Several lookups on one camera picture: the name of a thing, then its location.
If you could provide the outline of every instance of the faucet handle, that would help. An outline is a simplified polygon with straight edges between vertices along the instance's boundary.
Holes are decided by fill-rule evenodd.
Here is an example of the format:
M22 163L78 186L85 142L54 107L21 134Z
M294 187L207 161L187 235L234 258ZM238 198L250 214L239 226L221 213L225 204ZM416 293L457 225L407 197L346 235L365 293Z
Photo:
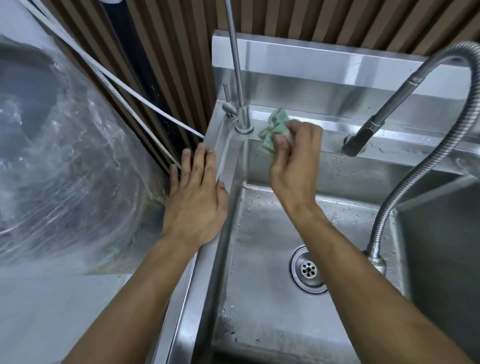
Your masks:
M230 102L230 91L226 82L223 83L223 92L225 93L225 101Z

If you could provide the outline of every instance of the drain strainer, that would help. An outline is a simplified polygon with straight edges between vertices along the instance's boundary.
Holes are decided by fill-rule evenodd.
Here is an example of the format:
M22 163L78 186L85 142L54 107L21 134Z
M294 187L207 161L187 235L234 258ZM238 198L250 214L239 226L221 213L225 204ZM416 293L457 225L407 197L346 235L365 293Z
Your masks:
M293 280L305 292L320 294L327 291L324 279L305 246L293 252L290 269Z

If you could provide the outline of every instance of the right hand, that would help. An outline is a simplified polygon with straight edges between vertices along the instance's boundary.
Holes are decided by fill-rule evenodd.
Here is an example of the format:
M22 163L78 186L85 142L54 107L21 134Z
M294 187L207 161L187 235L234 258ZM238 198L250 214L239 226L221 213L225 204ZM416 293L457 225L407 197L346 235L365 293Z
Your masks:
M275 195L290 218L304 211L319 210L315 202L323 129L308 122L291 120L291 146L284 135L274 135L276 158L270 167Z

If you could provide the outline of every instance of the cleaning rag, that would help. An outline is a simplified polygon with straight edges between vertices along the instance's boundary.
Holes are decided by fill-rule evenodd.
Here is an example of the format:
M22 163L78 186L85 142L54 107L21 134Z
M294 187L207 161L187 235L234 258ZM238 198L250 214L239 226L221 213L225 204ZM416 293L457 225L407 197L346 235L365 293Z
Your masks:
M258 133L258 137L263 141L260 149L268 154L275 154L273 136L283 134L291 142L292 136L290 130L285 126L288 121L288 115L282 108L278 108L268 117L268 126Z

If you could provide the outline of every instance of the water faucet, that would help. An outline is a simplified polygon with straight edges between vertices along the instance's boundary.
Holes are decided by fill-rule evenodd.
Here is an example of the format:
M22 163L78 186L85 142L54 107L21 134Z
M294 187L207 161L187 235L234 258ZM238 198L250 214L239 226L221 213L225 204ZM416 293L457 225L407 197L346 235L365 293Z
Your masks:
M386 263L380 256L380 241L390 212L411 186L455 149L480 115L480 45L475 42L460 42L430 56L354 136L345 139L342 147L342 152L347 156L356 156L368 140L385 124L385 119L422 83L425 77L441 63L452 58L463 59L471 70L468 97L460 116L440 144L400 181L380 206L365 254L383 275L386 272Z
M235 82L237 83L239 103L236 105L230 101L228 85L224 83L223 90L225 92L226 102L222 104L222 109L228 115L237 118L237 121L235 122L235 129L237 130L237 132L239 132L240 134L249 134L253 131L253 126L250 120L249 105L245 103L245 99L243 98L243 89L240 75L239 50L237 46L237 33L235 32L235 23L233 21L231 0L225 0L225 5L227 7L228 35L230 37L230 46L232 48L233 69L235 72Z

